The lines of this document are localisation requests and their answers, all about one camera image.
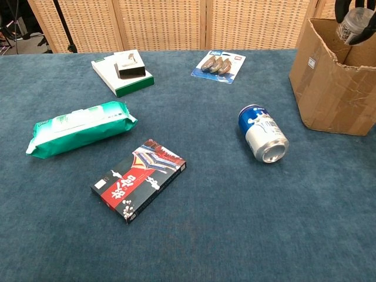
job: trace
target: aluminum can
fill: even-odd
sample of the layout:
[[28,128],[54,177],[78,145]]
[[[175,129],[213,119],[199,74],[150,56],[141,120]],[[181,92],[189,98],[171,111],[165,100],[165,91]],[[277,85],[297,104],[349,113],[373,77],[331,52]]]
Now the aluminum can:
[[274,163],[286,154],[288,140],[265,108],[259,105],[243,108],[239,127],[260,162]]

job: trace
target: black glove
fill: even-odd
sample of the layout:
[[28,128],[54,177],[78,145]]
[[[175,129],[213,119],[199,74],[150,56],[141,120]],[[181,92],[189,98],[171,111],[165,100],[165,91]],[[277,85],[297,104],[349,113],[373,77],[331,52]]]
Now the black glove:
[[[352,0],[335,0],[335,19],[341,23],[348,13],[350,3]],[[364,8],[364,0],[355,0],[355,7]],[[375,0],[367,1],[367,8],[375,9]],[[359,44],[369,39],[376,32],[376,13],[370,19],[368,26],[363,29],[363,32],[350,40],[349,45]]]

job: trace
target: green and white package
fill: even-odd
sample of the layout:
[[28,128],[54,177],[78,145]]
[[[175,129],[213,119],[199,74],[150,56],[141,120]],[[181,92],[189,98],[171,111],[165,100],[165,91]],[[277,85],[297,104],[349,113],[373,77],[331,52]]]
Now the green and white package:
[[122,102],[76,110],[34,126],[26,154],[45,159],[125,132],[137,123]]

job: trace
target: woven screen panel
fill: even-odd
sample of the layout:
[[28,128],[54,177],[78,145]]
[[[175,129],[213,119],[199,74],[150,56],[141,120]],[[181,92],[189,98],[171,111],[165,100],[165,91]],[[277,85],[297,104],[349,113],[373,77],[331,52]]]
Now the woven screen panel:
[[78,52],[123,50],[111,0],[59,0]]
[[53,0],[29,0],[29,2],[33,12],[38,14],[38,20],[43,22],[41,24],[44,26],[43,32],[49,35],[51,41],[49,43],[54,46],[54,52],[69,53],[69,42]]
[[[323,10],[319,15],[317,15],[317,17],[323,19],[335,19],[334,4],[335,0],[326,0]],[[350,4],[350,9],[353,8],[355,8],[355,1],[352,1],[352,3]]]
[[125,48],[192,50],[204,48],[201,0],[117,0]]
[[295,48],[310,0],[212,0],[209,49]]

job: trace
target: can lid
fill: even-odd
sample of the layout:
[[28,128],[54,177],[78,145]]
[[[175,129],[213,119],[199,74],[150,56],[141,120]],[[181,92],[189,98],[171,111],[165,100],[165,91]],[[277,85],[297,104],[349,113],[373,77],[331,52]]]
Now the can lid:
[[286,150],[287,148],[282,144],[277,144],[268,148],[263,155],[263,162],[274,163],[278,161],[285,155]]
[[239,112],[239,115],[237,116],[237,118],[239,118],[240,115],[241,115],[245,110],[247,110],[247,109],[249,109],[249,108],[252,108],[252,107],[260,107],[260,106],[257,105],[257,104],[250,104],[250,105],[248,105],[248,106],[245,106],[244,108],[241,109],[241,111]]

